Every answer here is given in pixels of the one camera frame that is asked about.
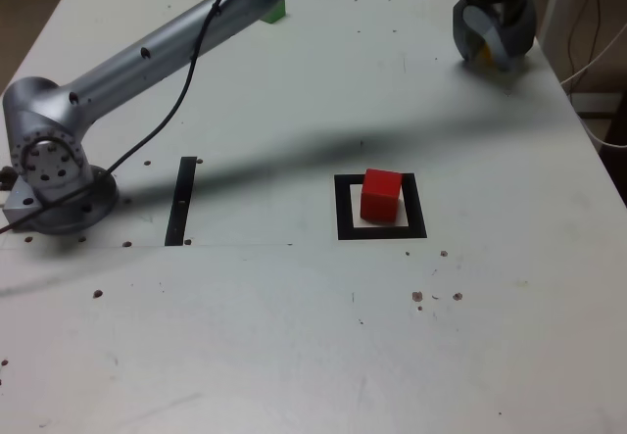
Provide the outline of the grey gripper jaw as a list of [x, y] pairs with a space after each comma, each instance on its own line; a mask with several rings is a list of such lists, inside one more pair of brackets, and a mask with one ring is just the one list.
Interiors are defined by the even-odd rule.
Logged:
[[509, 71], [533, 45], [536, 31], [536, 11], [525, 5], [509, 23], [502, 22], [495, 13], [476, 6], [463, 10], [466, 25], [465, 55], [467, 61], [477, 61], [488, 49], [493, 64], [501, 71]]
[[460, 55], [469, 62], [477, 58], [484, 40], [463, 19], [463, 11], [467, 6], [466, 0], [459, 0], [453, 8], [453, 36]]

